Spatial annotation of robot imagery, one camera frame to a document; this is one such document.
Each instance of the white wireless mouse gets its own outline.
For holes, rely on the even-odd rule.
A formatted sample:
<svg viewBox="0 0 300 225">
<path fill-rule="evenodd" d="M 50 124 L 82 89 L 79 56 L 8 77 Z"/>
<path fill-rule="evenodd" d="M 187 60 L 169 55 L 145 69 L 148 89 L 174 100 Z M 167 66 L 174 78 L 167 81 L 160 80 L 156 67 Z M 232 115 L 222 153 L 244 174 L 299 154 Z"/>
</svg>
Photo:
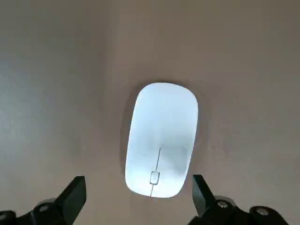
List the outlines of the white wireless mouse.
<svg viewBox="0 0 300 225">
<path fill-rule="evenodd" d="M 198 103 L 172 83 L 144 87 L 135 102 L 127 147 L 125 181 L 133 192 L 168 198 L 179 193 L 193 152 Z"/>
</svg>

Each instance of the metal bolt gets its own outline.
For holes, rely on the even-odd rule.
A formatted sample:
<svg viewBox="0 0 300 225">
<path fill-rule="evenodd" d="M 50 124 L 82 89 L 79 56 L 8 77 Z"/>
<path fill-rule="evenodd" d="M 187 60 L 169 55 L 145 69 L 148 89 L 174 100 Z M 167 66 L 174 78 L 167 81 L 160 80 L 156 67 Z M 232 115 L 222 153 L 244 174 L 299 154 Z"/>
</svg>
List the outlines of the metal bolt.
<svg viewBox="0 0 300 225">
<path fill-rule="evenodd" d="M 5 218 L 6 218 L 6 215 L 5 215 L 5 214 L 1 214 L 1 215 L 0 215 L 0 221 L 1 221 L 1 220 L 4 220 Z"/>
<path fill-rule="evenodd" d="M 267 216 L 269 214 L 269 212 L 266 209 L 264 209 L 264 208 L 258 208 L 258 209 L 256 209 L 256 211 L 259 214 L 261 214 L 262 216 Z"/>
<path fill-rule="evenodd" d="M 48 208 L 48 206 L 44 205 L 44 206 L 39 208 L 39 211 L 40 212 L 45 211 L 47 208 Z"/>
<path fill-rule="evenodd" d="M 217 204 L 223 209 L 228 207 L 228 203 L 225 201 L 219 201 Z"/>
</svg>

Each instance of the mouse scroll wheel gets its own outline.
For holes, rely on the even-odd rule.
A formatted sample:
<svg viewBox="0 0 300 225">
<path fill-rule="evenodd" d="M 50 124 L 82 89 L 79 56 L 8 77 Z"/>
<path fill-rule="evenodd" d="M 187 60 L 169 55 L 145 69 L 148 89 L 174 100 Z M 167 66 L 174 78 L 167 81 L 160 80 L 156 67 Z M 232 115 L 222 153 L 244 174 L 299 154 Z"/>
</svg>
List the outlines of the mouse scroll wheel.
<svg viewBox="0 0 300 225">
<path fill-rule="evenodd" d="M 158 184 L 158 179 L 159 179 L 159 172 L 152 171 L 151 177 L 150 177 L 150 184 L 153 184 L 153 185 Z"/>
</svg>

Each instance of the computer mouse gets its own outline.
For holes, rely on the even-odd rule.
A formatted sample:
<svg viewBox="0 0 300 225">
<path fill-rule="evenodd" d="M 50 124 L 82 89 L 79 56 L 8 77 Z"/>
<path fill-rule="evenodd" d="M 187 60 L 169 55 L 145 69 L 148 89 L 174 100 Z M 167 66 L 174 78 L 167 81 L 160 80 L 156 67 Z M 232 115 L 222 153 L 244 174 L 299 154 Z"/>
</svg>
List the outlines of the computer mouse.
<svg viewBox="0 0 300 225">
<path fill-rule="evenodd" d="M 183 186 L 192 157 L 198 102 L 188 89 L 152 83 L 137 96 L 125 164 L 125 181 L 135 193 L 168 198 Z"/>
</svg>

